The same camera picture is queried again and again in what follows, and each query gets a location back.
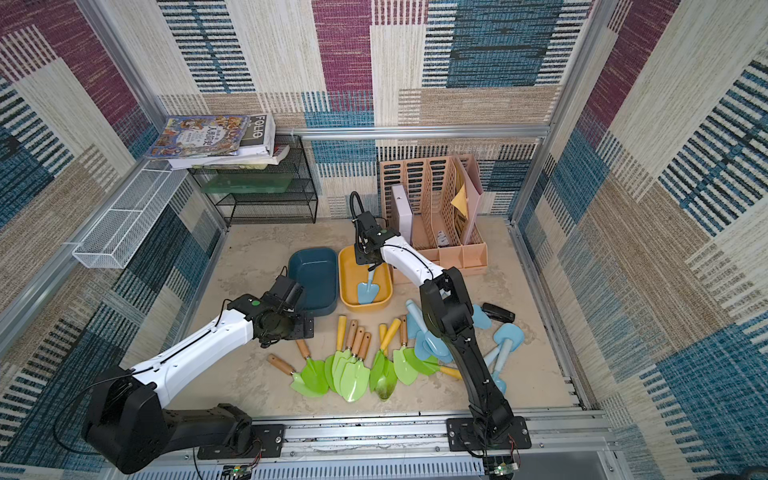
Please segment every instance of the black wire shelf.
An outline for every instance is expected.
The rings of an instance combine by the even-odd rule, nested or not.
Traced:
[[[201,186],[207,185],[214,179],[222,180],[223,176],[249,174],[254,182],[270,174],[290,174],[290,183],[284,191],[275,193],[243,192],[243,181],[234,181],[236,186],[227,191],[229,185],[218,187],[215,191],[206,193],[210,201],[216,205],[227,226],[251,223],[315,223],[317,220],[317,190],[310,173],[310,164],[306,159],[301,139],[296,136],[277,135],[275,144],[290,146],[288,155],[278,165],[267,165],[262,170],[253,168],[192,168],[190,174]]]

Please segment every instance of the wire mesh basket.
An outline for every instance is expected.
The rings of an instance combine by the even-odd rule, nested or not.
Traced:
[[[149,161],[85,235],[73,255],[87,268],[125,268],[187,176]]]

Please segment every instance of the carpet-textured wall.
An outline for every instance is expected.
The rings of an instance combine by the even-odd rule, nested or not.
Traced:
[[[0,310],[127,173],[157,132],[66,0],[0,0]],[[125,270],[74,269],[0,358],[0,477],[95,478],[100,456],[51,437],[103,369],[175,338],[220,230],[186,180]],[[81,407],[62,425],[77,440]]]
[[[269,111],[282,127],[546,124],[591,10],[591,0],[105,3],[168,113]],[[345,216],[339,196],[354,189],[377,195],[377,161],[425,144],[462,147],[305,142],[318,215]],[[507,213],[531,155],[503,152],[520,144],[537,141],[482,146],[493,179],[483,214]]]
[[[520,222],[636,478],[768,464],[768,3],[621,0]]]

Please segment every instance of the white box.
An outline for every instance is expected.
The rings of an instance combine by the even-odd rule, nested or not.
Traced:
[[[401,184],[392,185],[392,226],[400,232],[406,242],[411,243],[413,212],[408,203],[406,188]]]

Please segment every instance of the green shovel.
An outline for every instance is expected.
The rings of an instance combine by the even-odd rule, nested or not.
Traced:
[[[352,327],[356,327],[357,322],[352,321]],[[354,363],[357,361],[357,354],[360,351],[360,345],[362,344],[362,336],[365,335],[366,330],[362,327],[358,327],[356,330],[349,329],[350,335],[353,335],[353,341],[349,342],[347,337],[347,346],[351,345],[339,358],[339,362],[333,367],[333,386],[336,387],[336,391],[341,394],[341,378],[344,375],[344,367],[347,363]]]
[[[315,392],[304,385],[304,380],[301,378],[301,375],[299,375],[296,369],[288,365],[285,360],[279,359],[273,354],[269,354],[266,360],[273,366],[277,367],[281,372],[293,377],[293,382],[290,384],[290,388],[296,390],[298,393],[307,397],[320,397],[325,395],[325,393]]]
[[[304,380],[304,385],[314,392],[327,392],[326,363],[322,360],[312,360],[310,348],[303,339],[298,339],[296,344],[299,346],[302,358],[306,360],[306,366],[301,371],[301,379]]]
[[[336,387],[333,385],[333,359],[336,358],[336,354],[341,355],[341,349],[344,347],[344,334],[346,333],[346,316],[339,315],[339,327],[336,331],[336,353],[332,353],[326,359],[325,374],[326,381],[328,382],[328,388],[334,393]]]
[[[419,358],[416,357],[414,349],[405,349],[402,354],[406,358],[406,362],[419,373],[430,376],[433,373],[443,372],[455,379],[462,379],[462,374],[457,369],[439,365],[437,357],[434,355],[426,360],[419,360]]]
[[[333,389],[339,391],[339,383],[341,382],[341,375],[344,374],[344,367],[339,368],[339,364],[346,365],[347,360],[352,356],[352,344],[355,341],[355,335],[357,334],[357,320],[353,320],[349,323],[349,334],[346,336],[346,350],[343,352],[336,352],[333,356]]]
[[[395,333],[400,328],[401,323],[402,321],[399,318],[392,321],[392,325],[389,326],[389,329],[382,338],[381,347],[376,352],[376,358],[373,360],[369,384],[371,392],[376,392],[376,395],[381,400],[389,399],[397,385],[395,366],[387,358],[387,347],[392,342],[392,339],[395,338]]]
[[[366,355],[368,355],[368,345],[370,343],[371,334],[364,334],[359,354],[357,354],[356,346],[358,343],[357,338],[355,338],[355,346],[352,347],[353,355],[344,367],[344,374],[341,377],[341,389],[339,390],[339,394],[347,402],[357,402],[362,397],[362,394],[366,392],[371,371],[366,368],[364,362],[366,361]]]
[[[406,360],[406,350],[408,350],[408,322],[403,321],[400,323],[400,349],[392,353],[392,363],[395,364],[395,373],[398,380],[406,385],[410,385],[416,381],[419,371],[413,368],[408,363],[408,360]]]

